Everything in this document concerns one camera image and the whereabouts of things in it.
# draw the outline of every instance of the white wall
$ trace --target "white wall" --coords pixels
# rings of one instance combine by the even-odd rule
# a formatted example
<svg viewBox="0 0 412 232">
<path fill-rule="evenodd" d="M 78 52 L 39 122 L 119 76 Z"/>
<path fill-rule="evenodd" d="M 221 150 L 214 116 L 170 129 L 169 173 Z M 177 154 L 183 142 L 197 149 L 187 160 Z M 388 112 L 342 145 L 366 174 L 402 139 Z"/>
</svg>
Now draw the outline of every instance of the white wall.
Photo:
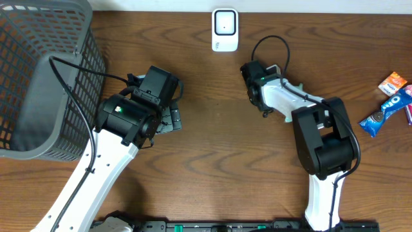
<svg viewBox="0 0 412 232">
<path fill-rule="evenodd" d="M 94 10 L 412 14 L 412 0 L 89 0 Z"/>
</svg>

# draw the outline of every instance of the snack wrapper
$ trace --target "snack wrapper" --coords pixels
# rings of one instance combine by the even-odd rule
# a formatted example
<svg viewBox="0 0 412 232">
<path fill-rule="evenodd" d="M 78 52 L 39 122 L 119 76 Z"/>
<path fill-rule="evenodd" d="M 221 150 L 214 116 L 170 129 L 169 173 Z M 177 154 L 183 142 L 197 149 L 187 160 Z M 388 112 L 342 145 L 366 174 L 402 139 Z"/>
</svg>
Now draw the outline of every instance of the snack wrapper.
<svg viewBox="0 0 412 232">
<path fill-rule="evenodd" d="M 372 137 L 375 137 L 382 125 L 391 115 L 411 103 L 412 96 L 407 94 L 405 89 L 400 89 L 380 107 L 380 111 L 372 113 L 369 117 L 360 122 L 359 125 L 364 131 L 368 132 Z"/>
<path fill-rule="evenodd" d="M 412 96 L 412 84 L 405 87 L 405 92 Z M 412 126 L 412 104 L 408 104 L 407 106 L 405 106 L 405 111 L 407 121 L 409 122 L 409 125 Z"/>
<path fill-rule="evenodd" d="M 386 77 L 385 81 L 382 81 L 382 83 L 378 86 L 380 90 L 382 90 L 386 95 L 392 96 L 396 92 L 398 92 L 399 89 L 403 85 L 406 84 L 406 80 L 403 79 L 399 74 L 396 72 L 393 72 L 389 77 Z"/>
</svg>

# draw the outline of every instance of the cable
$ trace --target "cable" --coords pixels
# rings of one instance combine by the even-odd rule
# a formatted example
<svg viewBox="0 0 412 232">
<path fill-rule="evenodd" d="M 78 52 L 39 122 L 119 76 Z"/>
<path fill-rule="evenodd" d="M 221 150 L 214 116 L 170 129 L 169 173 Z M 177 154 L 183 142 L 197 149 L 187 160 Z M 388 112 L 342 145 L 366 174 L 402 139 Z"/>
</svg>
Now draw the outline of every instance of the cable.
<svg viewBox="0 0 412 232">
<path fill-rule="evenodd" d="M 359 167 L 359 164 L 361 163 L 361 147 L 359 146 L 359 142 L 356 138 L 355 133 L 353 132 L 353 130 L 350 126 L 350 123 L 348 121 L 344 120 L 344 118 L 342 117 L 342 115 L 339 112 L 337 112 L 336 110 L 334 110 L 333 108 L 331 108 L 330 106 L 328 106 L 325 103 L 318 102 L 316 100 L 313 100 L 313 99 L 309 98 L 308 95 L 302 95 L 302 94 L 290 89 L 287 86 L 288 83 L 283 82 L 283 76 L 285 75 L 285 73 L 287 71 L 287 68 L 288 68 L 288 65 L 289 65 L 290 49 L 289 49 L 288 43 L 282 37 L 280 37 L 278 35 L 268 35 L 268 36 L 262 38 L 259 42 L 257 42 L 257 44 L 255 45 L 255 47 L 253 49 L 252 57 L 251 57 L 252 61 L 253 61 L 253 57 L 254 57 L 254 52 L 255 52 L 256 48 L 259 46 L 259 44 L 262 43 L 265 39 L 268 39 L 268 38 L 271 38 L 271 37 L 280 39 L 285 44 L 286 50 L 287 50 L 287 58 L 286 58 L 285 68 L 283 70 L 283 73 L 280 75 L 281 86 L 284 87 L 289 92 L 295 94 L 296 96 L 301 97 L 301 98 L 305 99 L 306 101 L 313 102 L 316 105 L 322 107 L 324 110 L 328 110 L 330 113 L 335 115 L 343 123 L 345 128 L 349 131 L 350 136 L 352 137 L 353 142 L 355 143 L 355 151 L 354 151 L 355 156 L 356 156 L 355 165 L 353 166 L 352 169 L 350 169 L 349 171 L 343 173 L 341 176 L 337 177 L 335 179 L 335 182 L 333 183 L 332 204 L 331 204 L 330 213 L 329 213 L 329 216 L 330 216 L 330 219 L 329 219 L 329 232 L 331 232 L 332 231 L 332 215 L 333 215 L 333 209 L 335 207 L 335 199 L 336 199 L 336 191 L 337 191 L 337 188 L 338 188 L 338 182 L 340 180 L 342 180 L 344 177 L 347 177 L 348 175 L 351 175 Z"/>
<path fill-rule="evenodd" d="M 64 82 L 63 78 L 61 77 L 60 73 L 57 71 L 56 66 L 54 65 L 53 61 L 59 61 L 60 63 L 63 64 L 67 64 L 68 66 L 74 67 L 74 68 L 78 68 L 82 71 L 85 72 L 89 72 L 89 73 L 93 73 L 96 75 L 101 75 L 104 77 L 112 77 L 114 79 L 118 79 L 120 81 L 124 81 L 125 83 L 127 83 L 127 81 L 121 77 L 117 77 L 115 75 L 111 75 L 111 74 L 106 74 L 106 73 L 100 73 L 100 72 L 96 72 L 93 70 L 89 70 L 87 68 L 83 68 L 79 65 L 76 64 L 72 64 L 69 63 L 65 60 L 62 60 L 60 58 L 54 57 L 54 56 L 50 56 L 49 57 L 49 63 L 51 66 L 51 69 L 53 70 L 53 73 L 56 75 L 57 80 L 60 82 L 60 84 L 62 85 L 62 87 L 64 88 L 64 91 L 67 93 L 68 97 L 70 98 L 70 100 L 74 103 L 74 105 L 76 106 L 77 110 L 80 113 L 80 116 L 82 117 L 85 125 L 86 125 L 86 129 L 88 131 L 89 137 L 90 137 L 90 143 L 91 143 L 91 158 L 90 158 L 90 163 L 88 165 L 88 167 L 86 168 L 86 171 L 84 172 L 83 177 L 81 178 L 81 180 L 79 181 L 79 183 L 77 184 L 75 190 L 73 191 L 73 193 L 70 195 L 69 199 L 67 200 L 67 202 L 65 203 L 65 205 L 63 206 L 61 212 L 59 213 L 59 216 L 57 217 L 56 221 L 54 222 L 53 227 L 51 228 L 51 232 L 54 232 L 58 227 L 59 227 L 59 222 L 61 221 L 64 213 L 67 211 L 67 209 L 69 208 L 71 202 L 73 201 L 73 199 L 76 197 L 76 194 L 79 192 L 80 188 L 82 187 L 83 183 L 86 181 L 88 175 L 90 173 L 93 173 L 93 165 L 95 163 L 95 159 L 96 159 L 96 144 L 95 144 L 95 138 L 93 136 L 93 131 L 92 128 L 90 126 L 90 123 L 87 120 L 86 114 L 84 113 L 81 105 L 79 104 L 79 102 L 76 100 L 76 98 L 74 97 L 74 95 L 72 94 L 71 90 L 69 89 L 68 85 Z"/>
<path fill-rule="evenodd" d="M 285 67 L 283 68 L 283 75 L 284 75 L 284 74 L 286 73 L 286 71 L 287 71 L 287 69 L 288 69 L 288 65 L 289 65 L 290 50 L 289 50 L 289 45 L 288 45 L 288 43 L 285 41 L 285 39 L 283 39 L 282 37 L 280 37 L 280 36 L 278 36 L 278 35 L 268 35 L 268 36 L 262 38 L 261 40 L 259 40 L 259 42 L 257 42 L 257 44 L 255 45 L 255 47 L 253 48 L 252 57 L 251 57 L 250 59 L 253 61 L 253 58 L 254 58 L 254 56 L 255 56 L 256 48 L 258 48 L 259 44 L 262 43 L 265 39 L 268 39 L 268 38 L 277 38 L 277 39 L 282 40 L 282 42 L 285 44 L 285 46 L 286 46 L 286 48 L 287 48 L 287 50 L 288 50 L 288 56 L 287 56 L 287 58 L 286 58 Z"/>
<path fill-rule="evenodd" d="M 90 69 L 87 69 L 87 68 L 83 68 L 83 67 L 81 67 L 81 66 L 79 66 L 79 65 L 76 65 L 76 64 L 67 62 L 67 61 L 65 61 L 65 60 L 63 60 L 63 59 L 60 59 L 60 58 L 58 58 L 58 57 L 54 57 L 54 56 L 51 56 L 51 57 L 53 57 L 52 59 L 55 60 L 55 61 L 59 61 L 60 63 L 66 64 L 66 65 L 68 65 L 68 66 L 72 66 L 72 67 L 77 68 L 77 69 L 79 69 L 79 70 L 82 70 L 82 71 L 84 71 L 84 72 L 89 72 L 89 73 L 96 74 L 96 75 L 101 75 L 101 76 L 104 76 L 104 77 L 111 77 L 111 78 L 117 79 L 117 80 L 119 80 L 119 81 L 123 81 L 124 83 L 127 84 L 127 80 L 126 80 L 126 79 L 123 79 L 123 78 L 121 78 L 121 77 L 118 77 L 118 76 L 115 76 L 115 75 L 111 75 L 111 74 L 107 74 L 107 73 L 96 72 L 96 71 L 93 71 L 93 70 L 90 70 Z"/>
</svg>

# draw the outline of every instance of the green light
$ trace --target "green light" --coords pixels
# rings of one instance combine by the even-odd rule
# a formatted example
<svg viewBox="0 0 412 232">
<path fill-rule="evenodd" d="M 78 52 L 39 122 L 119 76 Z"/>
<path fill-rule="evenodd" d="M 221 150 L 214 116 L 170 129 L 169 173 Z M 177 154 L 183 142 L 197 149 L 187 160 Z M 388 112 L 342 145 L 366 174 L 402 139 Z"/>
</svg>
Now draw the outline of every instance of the green light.
<svg viewBox="0 0 412 232">
<path fill-rule="evenodd" d="M 122 113 L 123 112 L 123 108 L 121 108 L 120 106 L 116 106 L 115 108 L 116 112 Z"/>
</svg>

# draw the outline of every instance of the wood grain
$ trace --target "wood grain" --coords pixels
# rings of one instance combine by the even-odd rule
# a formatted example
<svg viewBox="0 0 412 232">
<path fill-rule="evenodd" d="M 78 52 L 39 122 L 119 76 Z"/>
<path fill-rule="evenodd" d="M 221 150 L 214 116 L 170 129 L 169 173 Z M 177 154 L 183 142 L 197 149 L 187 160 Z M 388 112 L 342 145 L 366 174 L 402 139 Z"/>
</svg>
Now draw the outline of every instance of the wood grain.
<svg viewBox="0 0 412 232">
<path fill-rule="evenodd" d="M 372 139 L 357 126 L 386 96 L 377 85 L 392 71 L 412 81 L 412 16 L 240 14 L 236 52 L 211 50 L 211 15 L 94 12 L 92 28 L 108 72 L 125 77 L 155 65 L 185 83 L 183 130 L 156 136 L 116 181 L 98 217 L 121 210 L 169 220 L 273 220 L 300 217 L 308 175 L 291 124 L 264 119 L 249 103 L 239 67 L 255 43 L 283 36 L 292 51 L 288 78 L 321 97 L 345 102 L 362 148 L 345 181 L 340 216 L 376 220 L 381 231 L 409 231 L 412 130 L 398 112 Z M 266 41 L 257 57 L 283 65 L 285 48 Z M 107 80 L 104 97 L 124 85 Z M 1 159 L 0 231 L 28 231 L 54 203 L 76 162 Z"/>
</svg>

